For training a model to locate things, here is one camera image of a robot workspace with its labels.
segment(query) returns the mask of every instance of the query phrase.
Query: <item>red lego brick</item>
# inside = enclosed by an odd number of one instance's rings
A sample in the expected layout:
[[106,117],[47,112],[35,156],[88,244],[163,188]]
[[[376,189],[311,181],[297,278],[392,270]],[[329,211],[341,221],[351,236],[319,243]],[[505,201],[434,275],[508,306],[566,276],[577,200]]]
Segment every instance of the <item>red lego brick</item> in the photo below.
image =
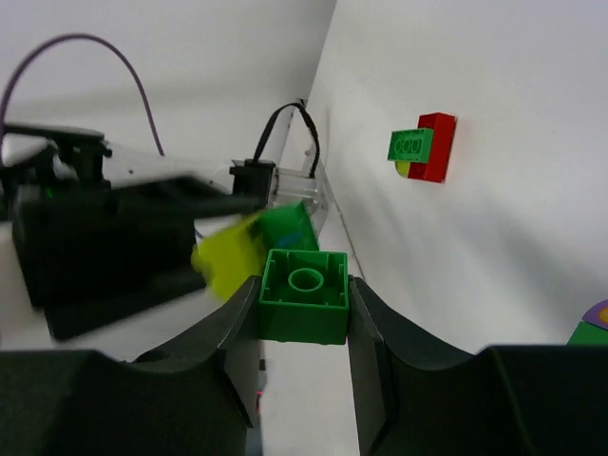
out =
[[433,141],[428,163],[412,163],[409,166],[408,178],[443,183],[446,180],[456,118],[441,112],[425,114],[418,119],[418,128],[432,128]]

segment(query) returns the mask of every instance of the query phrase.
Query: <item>blurred yellow block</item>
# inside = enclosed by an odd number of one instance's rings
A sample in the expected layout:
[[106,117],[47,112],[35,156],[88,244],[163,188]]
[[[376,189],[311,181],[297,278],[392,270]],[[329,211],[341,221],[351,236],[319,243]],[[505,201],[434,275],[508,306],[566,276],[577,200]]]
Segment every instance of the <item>blurred yellow block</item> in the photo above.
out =
[[257,215],[205,237],[192,253],[192,266],[207,287],[227,301],[249,276],[261,276],[268,249],[256,229]]

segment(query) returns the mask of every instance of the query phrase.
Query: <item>purple round piece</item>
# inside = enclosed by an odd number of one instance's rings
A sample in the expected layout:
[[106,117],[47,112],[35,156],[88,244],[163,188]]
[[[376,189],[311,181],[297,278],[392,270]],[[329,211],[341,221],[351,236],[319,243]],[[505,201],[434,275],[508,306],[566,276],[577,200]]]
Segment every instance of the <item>purple round piece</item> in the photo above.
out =
[[582,316],[582,321],[602,328],[603,330],[608,330],[608,299],[601,301],[589,309],[585,315]]

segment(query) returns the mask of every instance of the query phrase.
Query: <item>purple cable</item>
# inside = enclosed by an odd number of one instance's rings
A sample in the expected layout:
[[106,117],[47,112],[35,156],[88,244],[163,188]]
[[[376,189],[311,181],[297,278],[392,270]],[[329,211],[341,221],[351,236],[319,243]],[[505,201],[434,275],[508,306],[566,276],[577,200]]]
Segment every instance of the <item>purple cable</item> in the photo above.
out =
[[137,85],[137,89],[140,91],[140,95],[142,95],[143,107],[145,108],[145,114],[148,117],[148,122],[150,123],[150,129],[152,130],[154,143],[156,143],[156,147],[157,149],[159,149],[159,154],[164,157],[164,150],[162,150],[161,140],[159,139],[159,134],[156,130],[154,119],[152,118],[152,110],[150,109],[150,103],[148,102],[148,97],[145,95],[145,90],[143,89],[142,81],[135,72],[135,68],[129,63],[128,60],[126,60],[126,57],[124,57],[124,55],[116,47],[108,43],[105,39],[95,35],[90,35],[88,33],[68,33],[65,35],[59,35],[54,38],[51,38],[39,47],[36,47],[21,61],[19,66],[10,75],[9,82],[7,83],[7,86],[4,89],[4,93],[2,94],[2,100],[0,100],[0,166],[4,166],[4,161],[2,157],[2,143],[4,141],[4,122],[5,118],[7,117],[7,109],[9,108],[10,96],[12,95],[12,91],[17,86],[19,78],[21,78],[21,75],[24,73],[29,64],[31,64],[31,62],[33,62],[34,59],[40,54],[42,54],[45,50],[52,48],[55,45],[59,45],[60,43],[72,40],[93,41],[110,49],[116,54],[119,59],[121,59],[121,61],[130,71],[131,76],[133,76],[135,84]]

